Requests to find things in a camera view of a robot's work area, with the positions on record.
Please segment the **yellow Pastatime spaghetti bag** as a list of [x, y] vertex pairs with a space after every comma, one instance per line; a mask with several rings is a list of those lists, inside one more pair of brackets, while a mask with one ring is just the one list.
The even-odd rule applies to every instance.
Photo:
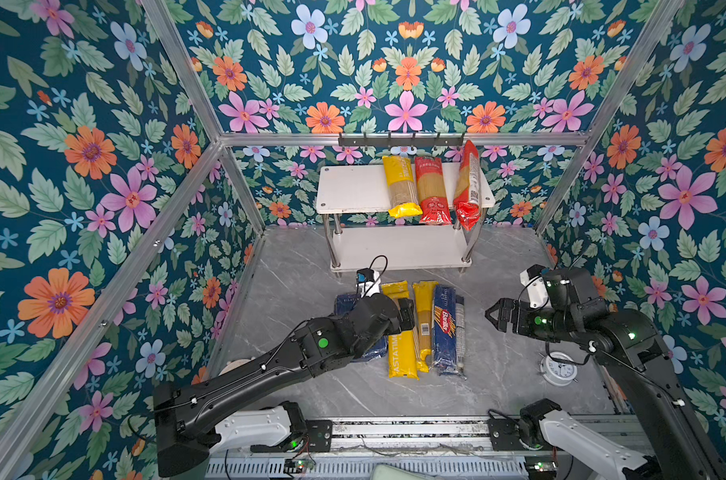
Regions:
[[[410, 299], [407, 281], [384, 284], [382, 292], [395, 302]], [[419, 379], [413, 327], [388, 337], [388, 369], [390, 378]]]

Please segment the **blue Barilla spaghetti bag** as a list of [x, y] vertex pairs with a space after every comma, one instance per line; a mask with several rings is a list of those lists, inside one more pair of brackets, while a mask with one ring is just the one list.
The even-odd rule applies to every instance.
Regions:
[[460, 375], [458, 358], [457, 293], [438, 284], [433, 294], [432, 362], [439, 375]]

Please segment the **red Barilla spaghetti bag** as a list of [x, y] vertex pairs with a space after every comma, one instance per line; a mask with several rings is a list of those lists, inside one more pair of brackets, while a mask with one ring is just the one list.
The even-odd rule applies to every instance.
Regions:
[[417, 157], [415, 170], [419, 206], [422, 210], [420, 223], [424, 225], [450, 224], [451, 214], [441, 159]]

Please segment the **yellow wholewheat spaghetti bag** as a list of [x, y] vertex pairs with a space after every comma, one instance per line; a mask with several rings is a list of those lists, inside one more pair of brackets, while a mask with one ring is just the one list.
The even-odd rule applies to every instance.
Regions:
[[396, 219], [421, 216], [411, 161], [402, 156], [385, 156], [383, 166], [391, 204], [389, 215]]

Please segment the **red-ended spaghetti bag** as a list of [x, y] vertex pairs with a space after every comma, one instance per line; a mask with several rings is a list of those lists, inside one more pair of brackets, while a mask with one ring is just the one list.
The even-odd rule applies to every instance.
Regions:
[[472, 141], [467, 141], [458, 171], [453, 206], [460, 225], [472, 230], [480, 220], [481, 198], [480, 154]]

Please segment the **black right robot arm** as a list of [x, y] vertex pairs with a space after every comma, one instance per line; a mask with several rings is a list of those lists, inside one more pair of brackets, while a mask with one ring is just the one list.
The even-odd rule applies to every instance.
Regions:
[[679, 383], [672, 355], [639, 310], [609, 309], [590, 273], [534, 265], [522, 274], [526, 300], [501, 298], [485, 312], [500, 332], [546, 345], [568, 342], [604, 367], [630, 402], [653, 452], [626, 449], [544, 399], [521, 411], [527, 447], [549, 445], [604, 479], [726, 479], [726, 462]]

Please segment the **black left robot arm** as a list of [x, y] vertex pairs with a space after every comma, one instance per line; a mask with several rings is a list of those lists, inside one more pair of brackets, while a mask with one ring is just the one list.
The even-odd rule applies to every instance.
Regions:
[[288, 386], [346, 367], [380, 339], [414, 327], [413, 302], [375, 293], [344, 315], [300, 322], [278, 346], [198, 384], [172, 382], [153, 393], [157, 462], [162, 477], [192, 470], [222, 439], [215, 427], [230, 415]]

